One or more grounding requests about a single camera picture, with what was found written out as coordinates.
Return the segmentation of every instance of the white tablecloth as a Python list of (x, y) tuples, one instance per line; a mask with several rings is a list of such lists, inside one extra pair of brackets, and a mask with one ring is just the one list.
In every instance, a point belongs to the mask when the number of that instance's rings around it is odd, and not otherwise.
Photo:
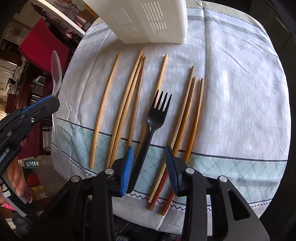
[[(114, 214), (156, 230), (181, 233), (185, 198), (175, 198), (166, 216), (159, 213), (170, 194), (167, 182), (149, 211), (147, 197), (161, 167), (163, 147), (170, 143), (185, 95), (191, 66), (204, 78), (204, 96), (189, 166), (203, 175), (227, 176), (260, 216), (283, 175), (290, 143), (290, 108), (286, 77), (264, 28), (250, 16), (218, 4), (187, 1), (188, 34), (184, 44), (147, 43), (146, 69), (133, 137), (137, 149), (163, 57), (169, 55), (161, 89), (172, 93), (163, 127), (151, 142), (135, 190), (113, 198)], [(57, 112), (63, 160), (52, 137), (52, 159), (65, 178), (94, 176), (105, 167), (110, 136), (125, 86), (142, 44), (125, 45), (105, 23), (89, 28), (65, 74)], [(88, 168), (98, 108), (110, 71), (122, 52), (100, 128), (95, 168)], [(184, 154), (195, 114), (198, 88), (179, 156)], [(130, 114), (118, 158), (125, 152)], [(208, 215), (211, 216), (210, 201)], [(208, 221), (211, 234), (211, 219)]]

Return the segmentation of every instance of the black plastic fork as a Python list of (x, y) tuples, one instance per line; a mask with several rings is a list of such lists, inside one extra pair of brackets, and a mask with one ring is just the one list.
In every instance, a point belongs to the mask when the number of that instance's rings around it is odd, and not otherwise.
[(152, 140), (153, 134), (157, 129), (162, 127), (162, 125), (165, 122), (165, 118), (166, 118), (166, 115), (167, 115), (167, 112), (168, 112), (168, 108), (169, 108), (169, 105), (170, 105), (170, 100), (172, 98), (172, 95), (170, 95), (170, 97), (168, 99), (168, 103), (165, 106), (165, 101), (166, 101), (167, 96), (168, 96), (168, 93), (166, 93), (165, 97), (163, 99), (162, 105), (159, 108), (160, 102), (161, 102), (161, 99), (162, 99), (162, 96), (163, 96), (163, 91), (161, 91), (161, 94), (159, 96), (159, 100), (157, 102), (157, 105), (154, 108), (155, 103), (156, 103), (156, 99), (157, 99), (157, 96), (158, 96), (158, 92), (159, 92), (159, 90), (157, 90), (157, 92), (156, 92), (153, 104), (152, 104), (152, 106), (150, 108), (150, 111), (148, 113), (148, 116), (147, 116), (147, 124), (148, 124), (148, 127), (149, 127), (149, 131), (147, 132), (147, 135), (146, 135), (146, 137), (145, 137), (145, 139), (143, 141), (142, 147), (140, 149), (137, 160), (136, 160), (135, 165), (133, 167), (131, 177), (130, 177), (130, 180), (129, 180), (129, 184), (128, 184), (128, 190), (127, 190), (126, 193), (131, 193), (133, 191), (133, 189), (135, 188), (135, 185), (136, 185), (136, 182), (137, 182), (138, 177), (140, 175), (140, 172), (141, 172), (144, 160), (146, 158), (146, 155), (147, 155), (147, 152), (148, 152), (148, 149), (149, 149), (150, 142)]

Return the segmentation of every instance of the ventilation slot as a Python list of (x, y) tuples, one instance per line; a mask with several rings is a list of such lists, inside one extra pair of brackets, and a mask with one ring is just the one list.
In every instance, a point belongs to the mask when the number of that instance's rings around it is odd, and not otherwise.
[(130, 39), (139, 38), (138, 31), (123, 8), (112, 11), (111, 14)]
[(146, 15), (149, 19), (151, 27), (154, 31), (155, 37), (166, 38), (168, 37), (168, 30), (163, 18), (158, 2), (147, 2), (142, 4)]

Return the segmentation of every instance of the chopstick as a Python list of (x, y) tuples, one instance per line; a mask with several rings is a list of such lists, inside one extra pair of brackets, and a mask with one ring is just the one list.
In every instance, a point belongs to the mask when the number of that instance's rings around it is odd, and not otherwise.
[[(183, 137), (183, 134), (184, 134), (184, 131), (185, 131), (185, 127), (186, 127), (186, 123), (187, 123), (187, 120), (188, 120), (188, 116), (189, 116), (189, 111), (190, 111), (190, 108), (191, 108), (191, 103), (192, 103), (192, 98), (193, 98), (193, 94), (194, 94), (194, 89), (195, 89), (195, 83), (196, 83), (196, 76), (194, 77), (194, 80), (193, 80), (193, 83), (192, 83), (192, 86), (190, 88), (190, 93), (189, 93), (189, 96), (188, 96), (188, 100), (186, 102), (186, 108), (184, 110), (184, 114), (183, 114), (183, 117), (182, 117), (182, 121), (181, 121), (181, 125), (180, 125), (180, 129), (179, 129), (179, 132), (178, 132), (178, 135), (177, 135), (177, 139), (175, 141), (175, 144), (174, 144), (174, 148), (173, 148), (173, 155), (176, 156), (178, 151), (179, 151), (179, 146), (181, 144), (181, 140), (182, 140), (182, 137)], [(160, 184), (156, 190), (156, 193), (151, 201), (151, 204), (150, 204), (150, 207), (149, 207), (149, 210), (152, 211), (163, 188), (164, 188), (164, 185), (166, 183), (166, 180), (168, 179), (168, 172), (165, 171), (162, 178), (161, 178), (161, 181), (160, 181)]]
[[(182, 105), (182, 109), (180, 111), (180, 115), (179, 115), (179, 119), (178, 119), (178, 122), (177, 122), (177, 125), (176, 125), (176, 129), (175, 129), (175, 132), (174, 132), (174, 135), (173, 135), (173, 138), (172, 138), (172, 141), (171, 141), (171, 148), (174, 147), (174, 144), (175, 144), (175, 141), (176, 141), (176, 138), (177, 138), (177, 135), (178, 135), (178, 132), (179, 132), (179, 128), (180, 128), (180, 125), (181, 125), (181, 121), (182, 121), (182, 117), (183, 117), (183, 114), (184, 114), (184, 110), (185, 110), (185, 107), (186, 107), (186, 102), (187, 102), (187, 99), (188, 99), (188, 95), (189, 95), (189, 91), (190, 91), (190, 87), (191, 87), (191, 83), (192, 83), (192, 79), (193, 79), (193, 72), (194, 72), (194, 66), (192, 66), (192, 69), (191, 69), (191, 74), (190, 74), (190, 79), (189, 79), (189, 83), (188, 83), (188, 87), (187, 87), (187, 91), (186, 91), (186, 94), (185, 94), (185, 98), (184, 98), (184, 101), (183, 101), (183, 105)], [(159, 183), (161, 181), (161, 178), (165, 172), (165, 168), (166, 168), (166, 164), (165, 164), (165, 161), (163, 161), (163, 166), (158, 174), (158, 177), (157, 177), (157, 180), (153, 186), (153, 189), (152, 189), (152, 193), (150, 194), (150, 197), (149, 197), (149, 200), (148, 202), (151, 202), (155, 193), (156, 193), (156, 190), (159, 186)]]
[(90, 154), (90, 158), (89, 158), (89, 168), (90, 169), (94, 168), (94, 159), (95, 159), (95, 156), (96, 156), (96, 145), (98, 143), (98, 136), (99, 136), (99, 130), (100, 130), (100, 125), (101, 125), (101, 121), (102, 121), (102, 116), (103, 116), (104, 108), (105, 108), (105, 105), (106, 105), (107, 97), (108, 97), (108, 94), (109, 94), (110, 86), (111, 86), (114, 74), (116, 72), (120, 56), (121, 56), (121, 52), (119, 52), (119, 54), (117, 55), (117, 59), (116, 59), (116, 61), (114, 63), (112, 71), (110, 73), (110, 76), (109, 76), (109, 79), (108, 79), (108, 82), (107, 82), (107, 86), (106, 86), (105, 92), (103, 94), (103, 98), (102, 98), (101, 106), (100, 106), (100, 109), (99, 109), (99, 113), (98, 113), (98, 116), (97, 116), (97, 119), (96, 119), (96, 125), (95, 125), (95, 128), (94, 128), (94, 135), (93, 135), (92, 144), (91, 144), (91, 154)]
[(113, 162), (115, 161), (116, 156), (117, 156), (118, 146), (119, 146), (119, 142), (120, 142), (120, 139), (121, 139), (124, 123), (125, 123), (125, 120), (126, 120), (126, 116), (127, 116), (127, 113), (128, 113), (130, 103), (131, 103), (131, 99), (133, 97), (133, 92), (135, 90), (135, 86), (136, 86), (136, 83), (137, 83), (137, 80), (138, 80), (138, 77), (139, 77), (139, 73), (140, 73), (140, 70), (142, 68), (142, 63), (143, 63), (143, 57), (141, 57), (141, 59), (140, 59), (136, 74), (134, 76), (130, 91), (128, 93), (126, 104), (125, 104), (124, 109), (123, 109), (123, 113), (122, 113), (122, 116), (121, 116), (121, 119), (120, 119), (119, 127), (118, 127), (118, 130), (117, 130), (117, 134), (116, 134), (116, 138), (115, 138), (115, 142), (114, 142), (114, 146), (113, 146), (113, 151), (112, 151), (112, 155), (111, 155), (109, 168), (112, 167)]
[[(198, 125), (198, 120), (199, 120), (199, 117), (200, 117), (200, 108), (201, 108), (201, 103), (202, 103), (202, 92), (203, 92), (203, 78), (200, 81), (200, 92), (199, 92), (199, 97), (198, 97), (197, 110), (196, 110), (193, 126), (192, 126), (192, 129), (191, 129), (191, 137), (189, 139), (187, 150), (186, 150), (185, 155), (184, 155), (184, 161), (185, 161), (186, 164), (189, 161), (190, 154), (191, 154), (193, 144), (194, 144), (194, 141), (195, 141), (195, 135), (196, 135), (197, 125)], [(175, 193), (172, 192), (170, 194), (169, 199), (166, 202), (166, 205), (165, 205), (162, 213), (161, 213), (162, 216), (166, 215), (166, 213), (167, 213), (167, 211), (168, 211), (174, 197), (175, 197)]]
[(131, 125), (130, 125), (130, 129), (129, 129), (129, 134), (128, 134), (128, 143), (127, 143), (128, 146), (132, 145), (133, 132), (134, 132), (134, 129), (135, 129), (138, 105), (139, 105), (139, 100), (140, 100), (141, 85), (142, 85), (142, 79), (143, 79), (145, 63), (146, 63), (146, 56), (143, 55), (143, 57), (144, 58), (143, 58), (143, 64), (142, 64), (141, 72), (140, 72), (140, 80), (139, 80), (139, 83), (138, 83), (138, 90), (137, 90), (137, 94), (136, 94), (136, 97), (135, 97), (135, 103), (133, 105), (133, 113), (132, 113), (132, 117), (131, 117)]
[(118, 112), (118, 116), (117, 116), (117, 119), (116, 119), (117, 121), (116, 121), (115, 127), (113, 129), (113, 134), (112, 134), (112, 138), (111, 138), (111, 142), (110, 142), (110, 146), (109, 146), (109, 151), (108, 151), (108, 155), (107, 155), (107, 159), (106, 159), (106, 168), (109, 168), (109, 165), (110, 165), (110, 160), (111, 160), (111, 156), (112, 156), (112, 151), (113, 151), (113, 147), (114, 147), (114, 142), (115, 142), (117, 130), (118, 130), (119, 123), (120, 123), (120, 120), (121, 120), (121, 116), (122, 116), (122, 113), (123, 113), (123, 109), (124, 109), (124, 106), (125, 106), (125, 103), (126, 103), (126, 99), (128, 97), (128, 93), (130, 91), (130, 88), (131, 88), (131, 85), (132, 85), (136, 70), (138, 68), (140, 58), (142, 57), (143, 49), (144, 49), (144, 46), (142, 46), (142, 48), (140, 50), (139, 56), (138, 56), (138, 58), (136, 60), (136, 63), (134, 65), (134, 67), (133, 67), (130, 79), (129, 79), (128, 84), (126, 86), (126, 90), (125, 90), (125, 93), (124, 93), (124, 96), (123, 96), (123, 99), (122, 99), (122, 103), (121, 103), (121, 106), (120, 106), (120, 109), (119, 109), (119, 112)]
[[(163, 75), (164, 75), (164, 72), (165, 72), (165, 67), (166, 67), (167, 61), (168, 61), (168, 55), (166, 54), (165, 58), (163, 60), (163, 66), (161, 68), (161, 72), (160, 72), (160, 75), (158, 77), (158, 81), (157, 81), (157, 85), (156, 85), (156, 89), (155, 89), (155, 94), (153, 95), (153, 98), (155, 97), (155, 95), (157, 93), (157, 90), (159, 90), (159, 92), (160, 92), (160, 86), (161, 86), (161, 83), (163, 81)], [(139, 144), (139, 147), (138, 147), (138, 152), (137, 152), (137, 155), (134, 158), (134, 161), (136, 161), (136, 159), (137, 159), (137, 156), (138, 156), (138, 154), (140, 152), (140, 149), (141, 149), (141, 146), (142, 146), (142, 143), (144, 141), (145, 136), (146, 136), (146, 125), (143, 128), (143, 132), (142, 132), (142, 135), (141, 135), (141, 138), (140, 138), (140, 144)]]

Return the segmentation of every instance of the silver screw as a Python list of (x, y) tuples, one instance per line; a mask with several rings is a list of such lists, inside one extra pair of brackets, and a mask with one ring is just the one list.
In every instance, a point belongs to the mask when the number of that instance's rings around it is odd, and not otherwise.
[(225, 182), (227, 182), (227, 177), (225, 177), (225, 176), (220, 176), (219, 177), (219, 180), (221, 181), (221, 182), (223, 182), (223, 183), (225, 183)]
[(108, 175), (111, 175), (114, 173), (114, 170), (112, 168), (108, 168), (105, 170), (105, 173), (108, 174)]
[(71, 178), (71, 181), (72, 182), (74, 182), (74, 183), (76, 183), (76, 182), (78, 182), (79, 181), (79, 176), (73, 176), (72, 178)]
[(188, 167), (188, 168), (186, 169), (186, 172), (189, 173), (189, 174), (193, 174), (193, 173), (194, 173), (194, 169), (191, 168), (191, 167)]

